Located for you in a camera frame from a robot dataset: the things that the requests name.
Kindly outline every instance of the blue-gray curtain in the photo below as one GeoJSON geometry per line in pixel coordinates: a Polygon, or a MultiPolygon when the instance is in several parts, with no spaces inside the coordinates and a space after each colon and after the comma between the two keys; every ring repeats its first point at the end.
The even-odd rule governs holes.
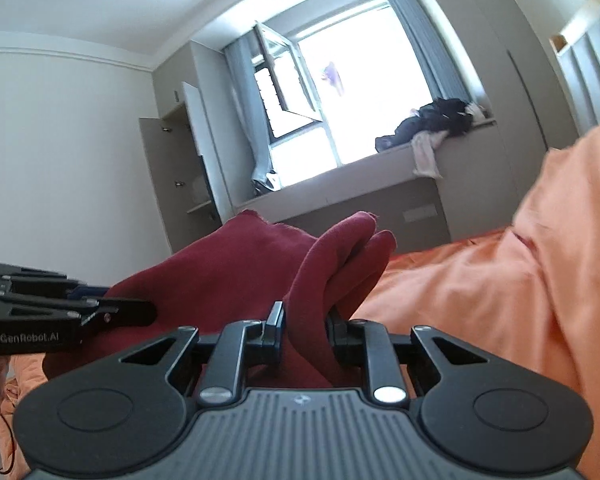
{"type": "Polygon", "coordinates": [[[224,55],[242,109],[244,133],[249,139],[256,163],[252,179],[264,184],[267,173],[273,170],[269,151],[269,123],[253,72],[248,36],[244,35],[226,47],[224,55]]]}
{"type": "Polygon", "coordinates": [[[458,68],[431,18],[418,0],[387,0],[411,42],[422,72],[435,99],[459,98],[470,102],[458,68]]]}

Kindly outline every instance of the window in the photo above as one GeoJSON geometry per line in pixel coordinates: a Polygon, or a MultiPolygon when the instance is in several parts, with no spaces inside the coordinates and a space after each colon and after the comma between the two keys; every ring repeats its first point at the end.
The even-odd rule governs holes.
{"type": "Polygon", "coordinates": [[[412,109],[432,101],[386,0],[331,16],[291,40],[274,34],[281,39],[269,52],[260,41],[264,61],[256,67],[256,81],[282,186],[373,155],[376,137],[393,134],[412,109]],[[267,56],[275,57],[273,78],[267,56]],[[291,102],[311,103],[317,115],[288,111],[291,102]]]}

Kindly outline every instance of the folded red fabric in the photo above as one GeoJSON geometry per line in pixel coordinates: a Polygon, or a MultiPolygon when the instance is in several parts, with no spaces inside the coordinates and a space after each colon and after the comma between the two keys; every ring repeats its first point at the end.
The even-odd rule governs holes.
{"type": "Polygon", "coordinates": [[[265,319],[283,299],[283,361],[250,382],[288,388],[348,384],[354,378],[331,352],[324,319],[332,306],[349,319],[382,275],[395,239],[389,231],[375,231],[375,217],[363,212],[315,238],[245,211],[109,290],[110,297],[153,302],[158,316],[151,326],[115,329],[85,341],[76,352],[49,354],[45,373],[54,377],[178,326],[209,334],[232,321],[265,319]]]}

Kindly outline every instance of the orange bedding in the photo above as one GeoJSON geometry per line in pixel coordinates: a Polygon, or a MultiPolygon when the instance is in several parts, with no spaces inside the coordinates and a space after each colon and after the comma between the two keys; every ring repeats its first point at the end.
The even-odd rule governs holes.
{"type": "MultiPolygon", "coordinates": [[[[600,479],[600,127],[548,153],[512,227],[394,258],[355,317],[397,333],[430,324],[578,391],[595,424],[579,469],[600,479]]],[[[12,361],[8,399],[44,381],[40,362],[12,361]]],[[[12,450],[0,422],[5,466],[12,450]]],[[[25,472],[18,457],[10,480],[25,472]]]]}

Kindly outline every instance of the ribbed gray panel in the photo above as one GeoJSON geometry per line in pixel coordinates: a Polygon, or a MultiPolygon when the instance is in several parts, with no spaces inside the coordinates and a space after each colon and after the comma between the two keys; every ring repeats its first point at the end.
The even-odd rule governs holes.
{"type": "Polygon", "coordinates": [[[584,134],[600,124],[600,19],[559,60],[584,134]]]}
{"type": "MultiPolygon", "coordinates": [[[[438,455],[410,419],[355,390],[251,390],[202,413],[169,456],[125,480],[487,480],[438,455]]],[[[577,480],[572,470],[544,480],[577,480]]],[[[52,480],[36,471],[27,480],[52,480]]]]}

